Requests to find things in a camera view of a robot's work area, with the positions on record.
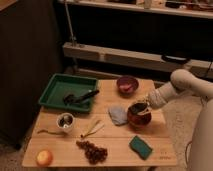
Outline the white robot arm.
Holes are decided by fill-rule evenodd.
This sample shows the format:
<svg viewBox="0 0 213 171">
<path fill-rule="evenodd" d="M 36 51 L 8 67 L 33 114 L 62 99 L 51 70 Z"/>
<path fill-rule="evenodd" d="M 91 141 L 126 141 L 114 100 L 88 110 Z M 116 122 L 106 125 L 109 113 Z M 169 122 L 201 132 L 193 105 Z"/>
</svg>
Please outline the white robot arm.
<svg viewBox="0 0 213 171">
<path fill-rule="evenodd" d="M 170 81 L 150 91 L 145 101 L 151 109 L 159 109 L 184 91 L 192 91 L 206 101 L 193 132 L 187 171 L 213 171 L 213 83 L 177 69 Z"/>
</svg>

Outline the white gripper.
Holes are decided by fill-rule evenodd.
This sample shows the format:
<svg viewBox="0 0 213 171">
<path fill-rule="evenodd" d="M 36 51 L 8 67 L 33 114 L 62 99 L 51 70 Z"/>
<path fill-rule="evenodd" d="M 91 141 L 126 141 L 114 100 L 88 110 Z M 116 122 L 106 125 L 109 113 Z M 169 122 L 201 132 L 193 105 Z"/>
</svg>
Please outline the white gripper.
<svg viewBox="0 0 213 171">
<path fill-rule="evenodd" d="M 145 96 L 145 100 L 152 109 L 161 108 L 164 105 L 164 99 L 162 98 L 158 90 L 153 90 Z"/>
</svg>

